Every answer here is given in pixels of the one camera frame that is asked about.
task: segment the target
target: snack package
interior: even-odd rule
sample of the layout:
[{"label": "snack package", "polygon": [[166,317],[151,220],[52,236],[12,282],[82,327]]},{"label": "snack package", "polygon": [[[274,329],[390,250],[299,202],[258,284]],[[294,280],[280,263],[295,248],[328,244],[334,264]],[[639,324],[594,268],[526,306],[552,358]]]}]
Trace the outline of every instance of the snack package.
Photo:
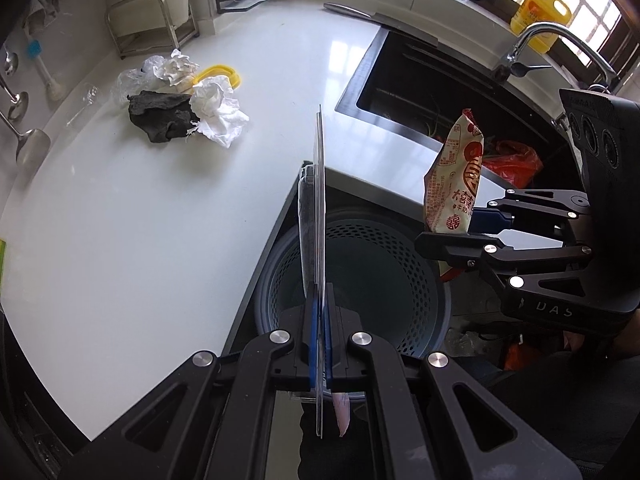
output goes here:
[{"label": "snack package", "polygon": [[[462,110],[424,176],[424,224],[428,230],[460,234],[468,230],[480,183],[483,142],[471,110]],[[440,262],[443,282],[460,272]]]}]

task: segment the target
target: dark clothing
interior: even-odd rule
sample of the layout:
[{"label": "dark clothing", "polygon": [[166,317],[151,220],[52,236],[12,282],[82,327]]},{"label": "dark clothing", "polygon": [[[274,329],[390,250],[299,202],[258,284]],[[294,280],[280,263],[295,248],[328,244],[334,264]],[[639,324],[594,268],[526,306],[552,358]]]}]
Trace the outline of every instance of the dark clothing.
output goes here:
[{"label": "dark clothing", "polygon": [[[482,358],[456,362],[574,460],[585,479],[609,461],[640,412],[640,357],[585,364],[570,352],[558,352],[519,372],[501,371]],[[315,434],[315,407],[305,406],[300,480],[352,478],[363,471],[370,478],[367,423],[352,412],[351,425],[339,438],[331,404],[324,414],[321,441]]]},{"label": "dark clothing", "polygon": [[640,357],[599,365],[571,357],[553,354],[489,390],[584,474],[609,461],[640,412]]},{"label": "dark clothing", "polygon": [[191,111],[188,94],[162,94],[143,90],[129,99],[129,119],[144,130],[151,142],[169,142],[186,137],[187,130],[198,122]]}]

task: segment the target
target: cooking oil bottle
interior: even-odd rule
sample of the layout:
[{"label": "cooking oil bottle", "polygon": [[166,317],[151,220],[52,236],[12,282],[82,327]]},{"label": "cooking oil bottle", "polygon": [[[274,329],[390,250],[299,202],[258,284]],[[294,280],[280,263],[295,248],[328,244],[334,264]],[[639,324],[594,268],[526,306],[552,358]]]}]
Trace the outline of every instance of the cooking oil bottle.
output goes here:
[{"label": "cooking oil bottle", "polygon": [[[511,19],[511,30],[515,34],[520,34],[527,25],[535,22],[556,22],[567,25],[571,21],[571,17],[571,9],[562,0],[524,0]],[[529,46],[536,52],[544,54],[557,39],[557,34],[546,32],[531,38]]]}]

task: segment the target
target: trash bin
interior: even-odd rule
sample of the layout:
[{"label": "trash bin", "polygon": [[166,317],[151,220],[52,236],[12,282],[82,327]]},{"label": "trash bin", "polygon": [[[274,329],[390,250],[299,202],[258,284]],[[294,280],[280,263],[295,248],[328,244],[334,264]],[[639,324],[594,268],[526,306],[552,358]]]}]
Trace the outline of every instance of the trash bin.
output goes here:
[{"label": "trash bin", "polygon": [[[326,280],[335,303],[360,314],[363,329],[399,352],[421,357],[439,348],[449,326],[449,285],[436,262],[414,250],[413,232],[378,212],[340,210],[326,215]],[[273,246],[255,295],[259,333],[278,327],[286,308],[305,302],[298,226]]]}]

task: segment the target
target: faucet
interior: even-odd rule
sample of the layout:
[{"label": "faucet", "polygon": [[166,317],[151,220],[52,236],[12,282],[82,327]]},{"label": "faucet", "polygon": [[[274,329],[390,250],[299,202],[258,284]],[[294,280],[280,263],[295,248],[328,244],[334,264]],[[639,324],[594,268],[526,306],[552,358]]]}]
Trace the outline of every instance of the faucet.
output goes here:
[{"label": "faucet", "polygon": [[553,22],[535,22],[525,28],[516,39],[511,50],[500,58],[498,65],[496,65],[492,71],[492,79],[500,84],[507,81],[509,76],[513,73],[513,65],[517,63],[524,46],[529,43],[531,38],[545,32],[552,32],[558,36],[567,38],[574,45],[579,47],[587,56],[589,56],[589,58],[599,67],[602,75],[604,76],[605,84],[595,84],[590,86],[590,89],[596,91],[603,91],[603,89],[610,92],[614,91],[614,88],[620,83],[620,78],[611,65],[585,41],[578,38],[578,36],[564,25]]}]

